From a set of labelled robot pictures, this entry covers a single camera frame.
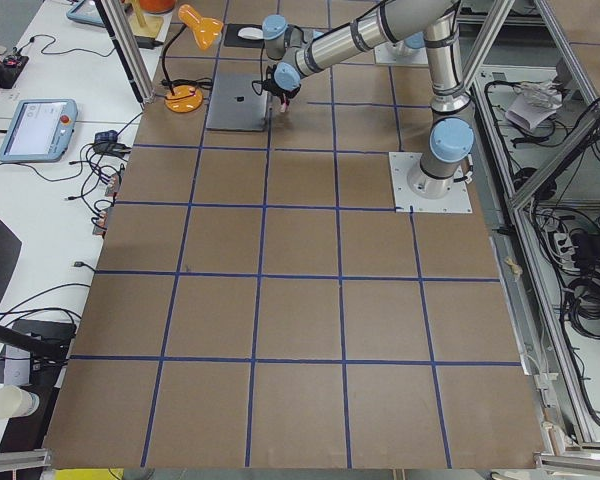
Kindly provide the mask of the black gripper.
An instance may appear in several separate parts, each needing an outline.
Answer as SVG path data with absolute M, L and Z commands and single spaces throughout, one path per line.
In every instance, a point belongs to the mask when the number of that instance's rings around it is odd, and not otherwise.
M 281 104 L 285 106 L 290 105 L 290 100 L 295 98 L 300 91 L 300 87 L 297 86 L 292 90 L 285 90 L 276 83 L 273 77 L 267 77 L 262 82 L 262 89 L 270 92 L 273 96 L 277 97 Z

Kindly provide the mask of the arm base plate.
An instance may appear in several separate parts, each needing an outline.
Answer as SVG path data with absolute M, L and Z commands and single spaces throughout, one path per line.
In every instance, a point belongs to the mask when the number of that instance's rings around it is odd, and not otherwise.
M 411 48 L 404 43 L 383 43 L 374 48 L 375 63 L 378 65 L 426 68 L 426 49 Z
M 401 213 L 471 214 L 469 181 L 460 165 L 447 179 L 428 177 L 420 165 L 420 152 L 388 154 L 394 209 Z

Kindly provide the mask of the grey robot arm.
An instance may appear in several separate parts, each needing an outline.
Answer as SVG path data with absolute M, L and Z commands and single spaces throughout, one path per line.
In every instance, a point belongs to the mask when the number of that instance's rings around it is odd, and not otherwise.
M 277 97 L 283 108 L 300 91 L 301 81 L 373 50 L 423 35 L 433 97 L 428 147 L 407 174 L 410 189 L 422 198 L 440 199 L 475 140 L 469 119 L 471 98 L 461 64 L 458 1 L 381 1 L 364 14 L 325 33 L 287 22 L 275 14 L 262 23 L 264 51 L 272 64 L 255 83 Z

